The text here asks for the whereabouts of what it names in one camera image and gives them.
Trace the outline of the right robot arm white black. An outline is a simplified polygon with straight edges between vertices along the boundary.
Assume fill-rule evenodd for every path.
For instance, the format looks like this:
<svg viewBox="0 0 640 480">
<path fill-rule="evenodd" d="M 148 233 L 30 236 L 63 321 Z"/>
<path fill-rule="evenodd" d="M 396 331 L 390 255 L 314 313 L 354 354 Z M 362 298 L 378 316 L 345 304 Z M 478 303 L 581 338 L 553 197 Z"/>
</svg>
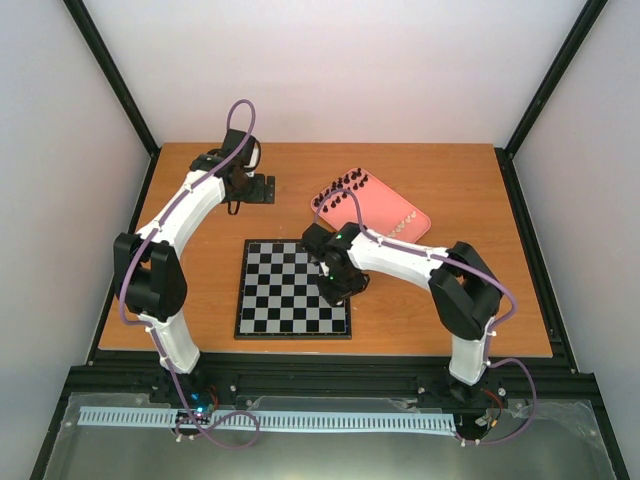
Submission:
<svg viewBox="0 0 640 480">
<path fill-rule="evenodd" d="M 368 287 L 371 272 L 416 285 L 432 296 L 442 325 L 452 335 L 446 379 L 433 383 L 436 395 L 469 405 L 482 395 L 480 380 L 488 360 L 490 326 L 503 293 L 496 277 L 468 244 L 450 249 L 406 243 L 353 222 L 331 232 L 312 224 L 301 246 L 318 265 L 317 287 L 332 306 Z"/>
</svg>

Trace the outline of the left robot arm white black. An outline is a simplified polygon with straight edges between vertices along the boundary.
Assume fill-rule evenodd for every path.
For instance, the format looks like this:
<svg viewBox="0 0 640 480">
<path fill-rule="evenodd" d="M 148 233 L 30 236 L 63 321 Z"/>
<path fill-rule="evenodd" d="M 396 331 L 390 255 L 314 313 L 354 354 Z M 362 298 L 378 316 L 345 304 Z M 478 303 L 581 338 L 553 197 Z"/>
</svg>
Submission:
<svg viewBox="0 0 640 480">
<path fill-rule="evenodd" d="M 200 350 L 184 314 L 187 282 L 180 263 L 191 236 L 218 205 L 271 203 L 268 178 L 255 172 L 261 144 L 229 128 L 223 144 L 199 155 L 174 196 L 134 234 L 113 244 L 114 291 L 121 320 L 151 336 L 160 364 L 177 373 L 172 388 L 186 402 L 201 400 L 208 378 L 195 369 Z"/>
</svg>

